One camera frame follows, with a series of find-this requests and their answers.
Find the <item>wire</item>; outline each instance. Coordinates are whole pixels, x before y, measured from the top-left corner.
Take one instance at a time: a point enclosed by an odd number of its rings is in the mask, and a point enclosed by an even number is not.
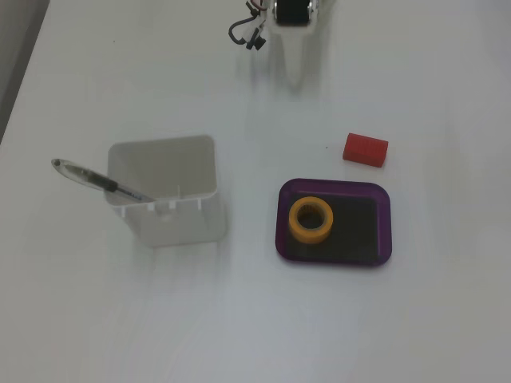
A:
[[[263,0],[261,0],[261,5],[257,4],[256,0],[250,0],[250,3],[261,12],[266,12],[268,10],[268,8],[263,7]]]
[[[238,40],[237,38],[234,37],[234,34],[232,33],[232,31],[237,26],[242,26],[243,24],[247,24],[248,22],[253,22],[256,18],[257,18],[257,16],[252,16],[251,18],[246,18],[245,20],[241,20],[240,22],[235,22],[234,24],[231,25],[231,28],[229,28],[229,37],[235,44],[243,45],[243,44],[246,44],[247,41],[244,38],[241,38],[240,40]]]

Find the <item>purple dish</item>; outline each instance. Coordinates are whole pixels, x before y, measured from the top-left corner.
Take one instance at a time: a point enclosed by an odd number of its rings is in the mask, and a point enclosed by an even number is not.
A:
[[[334,229],[324,244],[298,243],[288,230],[291,205],[306,196],[324,199],[334,210]],[[381,266],[392,254],[390,197],[376,184],[288,181],[280,189],[275,245],[290,261]]]

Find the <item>red block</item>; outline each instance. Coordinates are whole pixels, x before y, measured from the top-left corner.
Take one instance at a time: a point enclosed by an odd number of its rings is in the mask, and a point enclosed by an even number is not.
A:
[[[388,141],[350,133],[344,148],[343,159],[381,168],[388,148]]]

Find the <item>pen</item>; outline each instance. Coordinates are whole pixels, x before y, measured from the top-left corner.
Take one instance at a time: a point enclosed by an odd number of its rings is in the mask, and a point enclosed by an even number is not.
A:
[[[134,191],[125,185],[121,185],[107,176],[103,176],[99,173],[93,172],[92,170],[83,168],[82,166],[76,165],[70,161],[55,159],[51,161],[51,164],[55,170],[57,170],[57,172],[62,174],[65,178],[90,188],[103,190],[105,192],[107,191],[138,203],[154,201],[154,199],[143,195],[138,191]]]

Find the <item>yellow ring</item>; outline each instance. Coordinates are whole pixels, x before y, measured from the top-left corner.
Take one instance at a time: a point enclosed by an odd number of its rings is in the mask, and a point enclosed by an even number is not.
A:
[[[306,229],[298,221],[300,213],[317,211],[323,217],[323,224],[317,229]],[[289,211],[289,230],[301,243],[316,244],[328,238],[334,224],[334,213],[328,203],[316,197],[305,197],[296,201]]]

